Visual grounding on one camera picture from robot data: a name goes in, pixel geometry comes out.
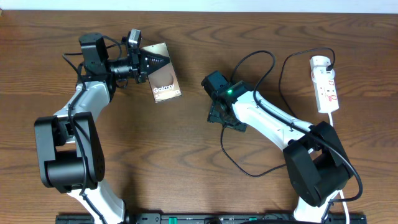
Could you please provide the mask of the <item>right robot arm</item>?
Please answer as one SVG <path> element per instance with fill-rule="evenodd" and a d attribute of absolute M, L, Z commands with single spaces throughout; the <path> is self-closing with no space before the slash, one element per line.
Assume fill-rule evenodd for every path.
<path fill-rule="evenodd" d="M 324 223 L 347 181 L 358 173 L 351 165 L 334 127 L 325 121 L 301 121 L 265 100 L 243 82 L 231 83 L 220 72 L 201 82 L 212 99 L 208 122 L 244 132 L 251 126 L 283 153 L 290 183 L 299 196 L 297 221 Z"/>

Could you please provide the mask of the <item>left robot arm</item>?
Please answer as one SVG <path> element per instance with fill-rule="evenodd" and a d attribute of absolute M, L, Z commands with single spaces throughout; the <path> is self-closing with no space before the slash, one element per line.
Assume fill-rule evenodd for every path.
<path fill-rule="evenodd" d="M 137 29 L 113 42 L 126 57 L 110 59 L 107 39 L 97 32 L 79 38 L 83 61 L 72 66 L 77 74 L 74 95 L 54 115 L 35 121 L 39 172 L 46 187 L 78 200 L 92 223 L 135 223 L 125 201 L 104 178 L 105 160 L 95 121 L 113 99 L 119 82 L 142 83 L 170 59 L 140 48 Z"/>

